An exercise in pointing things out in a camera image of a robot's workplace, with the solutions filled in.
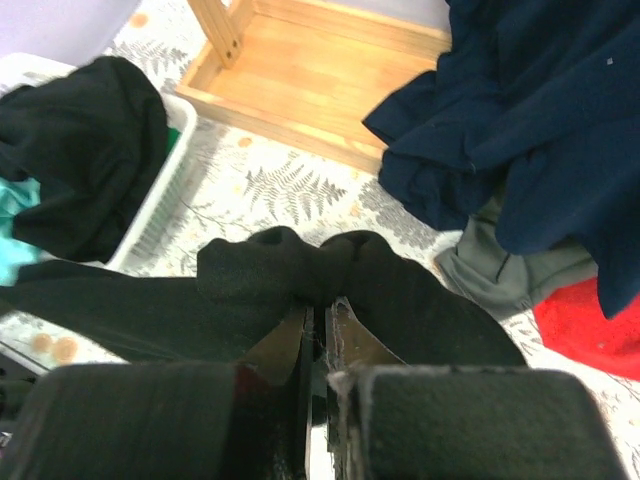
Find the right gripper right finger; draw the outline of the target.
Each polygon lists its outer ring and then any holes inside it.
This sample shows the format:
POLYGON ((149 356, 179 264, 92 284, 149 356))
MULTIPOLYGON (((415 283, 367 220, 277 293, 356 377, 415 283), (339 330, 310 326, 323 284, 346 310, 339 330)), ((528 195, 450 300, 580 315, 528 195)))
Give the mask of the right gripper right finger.
POLYGON ((354 371, 377 365, 404 362, 373 335, 357 318, 346 297, 339 297, 325 314, 327 373, 327 447, 336 479, 356 478, 348 446, 348 418, 341 408, 354 383, 354 371))

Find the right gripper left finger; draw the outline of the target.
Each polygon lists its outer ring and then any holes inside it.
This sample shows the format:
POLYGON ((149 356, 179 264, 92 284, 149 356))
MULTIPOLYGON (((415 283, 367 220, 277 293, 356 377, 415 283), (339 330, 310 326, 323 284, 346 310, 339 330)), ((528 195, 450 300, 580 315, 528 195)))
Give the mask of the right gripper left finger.
POLYGON ((306 479, 312 426, 314 312, 291 309, 241 359, 269 386, 269 437, 275 449, 271 479, 306 479))

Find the black t shirt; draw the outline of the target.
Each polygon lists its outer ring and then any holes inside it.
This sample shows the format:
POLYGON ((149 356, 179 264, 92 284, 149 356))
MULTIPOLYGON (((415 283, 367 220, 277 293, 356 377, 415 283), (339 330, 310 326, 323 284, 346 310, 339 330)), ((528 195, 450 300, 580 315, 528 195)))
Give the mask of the black t shirt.
POLYGON ((143 72, 101 57, 1 99, 1 197, 26 257, 1 304, 76 331, 129 361, 235 359, 294 307, 323 312, 346 297, 357 318, 408 363, 521 366, 498 323, 370 231, 319 246, 287 227, 215 239, 192 277, 135 278, 104 268, 163 167, 166 110, 143 72))

